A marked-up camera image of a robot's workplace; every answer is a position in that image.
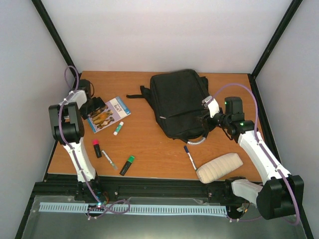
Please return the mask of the dog picture book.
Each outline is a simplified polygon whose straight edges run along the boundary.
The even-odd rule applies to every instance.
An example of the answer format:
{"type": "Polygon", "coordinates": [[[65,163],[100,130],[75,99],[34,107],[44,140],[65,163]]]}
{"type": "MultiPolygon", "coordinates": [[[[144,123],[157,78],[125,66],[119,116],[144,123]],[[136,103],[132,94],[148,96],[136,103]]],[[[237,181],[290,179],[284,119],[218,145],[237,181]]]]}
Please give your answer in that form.
{"type": "Polygon", "coordinates": [[[131,111],[120,97],[115,97],[106,102],[104,106],[89,114],[87,119],[94,133],[122,121],[129,116],[131,111]]]}

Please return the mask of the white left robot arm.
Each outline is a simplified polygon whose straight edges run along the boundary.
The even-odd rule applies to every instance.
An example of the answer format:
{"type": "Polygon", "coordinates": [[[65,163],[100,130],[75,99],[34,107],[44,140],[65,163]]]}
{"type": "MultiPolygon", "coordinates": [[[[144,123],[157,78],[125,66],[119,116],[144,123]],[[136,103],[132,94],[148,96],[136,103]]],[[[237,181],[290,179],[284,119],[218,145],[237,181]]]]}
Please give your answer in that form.
{"type": "Polygon", "coordinates": [[[68,96],[59,104],[48,108],[53,138],[67,151],[77,173],[78,187],[82,195],[92,200],[103,197],[96,169],[92,166],[84,145],[83,120],[97,109],[105,106],[100,97],[91,94],[91,82],[79,81],[78,89],[71,89],[68,96]]]}

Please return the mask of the black student backpack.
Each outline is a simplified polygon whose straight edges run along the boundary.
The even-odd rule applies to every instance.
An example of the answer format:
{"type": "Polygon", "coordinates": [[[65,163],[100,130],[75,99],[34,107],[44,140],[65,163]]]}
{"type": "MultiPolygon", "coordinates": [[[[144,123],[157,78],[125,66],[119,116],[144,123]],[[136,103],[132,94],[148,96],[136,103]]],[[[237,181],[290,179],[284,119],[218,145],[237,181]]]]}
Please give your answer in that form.
{"type": "Polygon", "coordinates": [[[202,125],[205,107],[202,100],[209,96],[208,79],[192,69],[154,75],[150,86],[140,86],[139,95],[129,99],[145,99],[154,111],[157,124],[171,139],[189,145],[203,143],[210,130],[202,125]]]}

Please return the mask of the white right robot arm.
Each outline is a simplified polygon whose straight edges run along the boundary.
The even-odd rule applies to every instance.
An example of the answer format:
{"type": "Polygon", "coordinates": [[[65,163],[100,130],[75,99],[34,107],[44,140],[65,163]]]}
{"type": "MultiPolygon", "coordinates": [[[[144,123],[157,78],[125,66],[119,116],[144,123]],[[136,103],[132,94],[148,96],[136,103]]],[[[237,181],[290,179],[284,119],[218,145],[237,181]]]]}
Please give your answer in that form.
{"type": "Polygon", "coordinates": [[[257,125],[244,119],[241,98],[225,98],[225,112],[212,96],[206,97],[202,104],[209,111],[203,118],[205,126],[219,127],[228,133],[231,140],[244,149],[262,179],[262,185],[257,185],[243,177],[231,178],[228,180],[231,194],[255,205],[264,219],[294,215],[296,219],[290,223],[298,225],[304,181],[278,161],[263,141],[257,125]]]}

